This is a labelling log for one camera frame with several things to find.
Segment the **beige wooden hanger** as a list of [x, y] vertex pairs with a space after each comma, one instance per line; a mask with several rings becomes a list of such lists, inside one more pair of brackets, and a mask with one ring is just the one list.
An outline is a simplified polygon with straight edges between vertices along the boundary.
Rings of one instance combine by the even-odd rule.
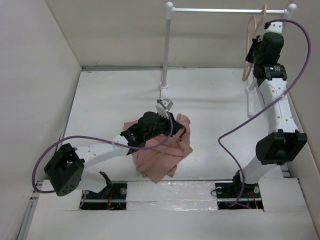
[[[246, 53], [244, 57], [247, 56], [250, 50], [250, 37], [257, 36], [258, 30], [265, 20], [265, 17], [267, 14], [267, 4], [264, 4], [261, 10], [262, 10], [262, 14], [259, 21], [257, 21], [257, 18], [254, 15], [252, 15], [246, 24]], [[252, 70], [252, 67], [253, 67], [252, 63], [249, 63], [248, 61], [244, 60], [244, 67], [243, 67], [243, 73], [242, 73], [243, 82], [247, 81], [250, 75], [250, 72]]]

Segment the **pink t shirt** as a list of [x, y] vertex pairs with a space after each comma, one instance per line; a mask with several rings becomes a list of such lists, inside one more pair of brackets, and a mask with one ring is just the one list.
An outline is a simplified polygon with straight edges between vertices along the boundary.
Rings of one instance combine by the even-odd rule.
[[173, 177], [178, 164], [193, 152], [190, 144], [190, 119], [179, 113], [175, 120], [183, 128], [166, 143], [154, 149], [139, 150], [132, 154], [136, 170], [155, 183], [166, 176]]

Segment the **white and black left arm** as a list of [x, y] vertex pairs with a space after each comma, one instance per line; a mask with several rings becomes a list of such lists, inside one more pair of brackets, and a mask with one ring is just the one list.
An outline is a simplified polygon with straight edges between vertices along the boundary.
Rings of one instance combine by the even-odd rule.
[[57, 196], [63, 197], [74, 190], [90, 191], [100, 198], [107, 198], [112, 182], [103, 171], [102, 180], [91, 179], [85, 172], [103, 161], [131, 155], [146, 149], [146, 142], [163, 135], [172, 137], [183, 125], [176, 122], [172, 113], [161, 116], [148, 111], [137, 121], [108, 142], [73, 147], [63, 144], [44, 167], [44, 172]]

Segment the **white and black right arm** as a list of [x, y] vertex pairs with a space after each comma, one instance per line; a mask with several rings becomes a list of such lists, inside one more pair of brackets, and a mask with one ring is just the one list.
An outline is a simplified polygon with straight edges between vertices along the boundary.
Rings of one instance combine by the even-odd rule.
[[252, 40], [246, 61], [253, 64], [253, 76], [259, 91], [259, 101], [265, 107], [268, 134], [257, 142], [255, 157], [232, 179], [231, 191], [242, 197], [276, 165], [292, 162], [307, 143], [306, 133], [301, 133], [293, 119], [287, 90], [287, 73], [278, 63], [284, 37], [266, 32]]

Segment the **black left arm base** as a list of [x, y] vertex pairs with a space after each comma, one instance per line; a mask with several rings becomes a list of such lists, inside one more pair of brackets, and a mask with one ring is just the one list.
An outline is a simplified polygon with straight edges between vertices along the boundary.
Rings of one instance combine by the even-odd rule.
[[103, 188], [99, 192], [84, 190], [81, 194], [81, 210], [124, 211], [127, 209], [128, 182], [111, 181], [109, 176], [100, 171]]

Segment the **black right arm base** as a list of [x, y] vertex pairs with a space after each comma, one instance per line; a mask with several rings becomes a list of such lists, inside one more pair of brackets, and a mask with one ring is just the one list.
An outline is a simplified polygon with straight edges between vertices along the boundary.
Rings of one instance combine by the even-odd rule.
[[220, 180], [214, 183], [214, 189], [210, 192], [216, 197], [219, 210], [263, 210], [263, 201], [260, 187], [257, 183], [244, 184], [237, 173], [232, 180]]

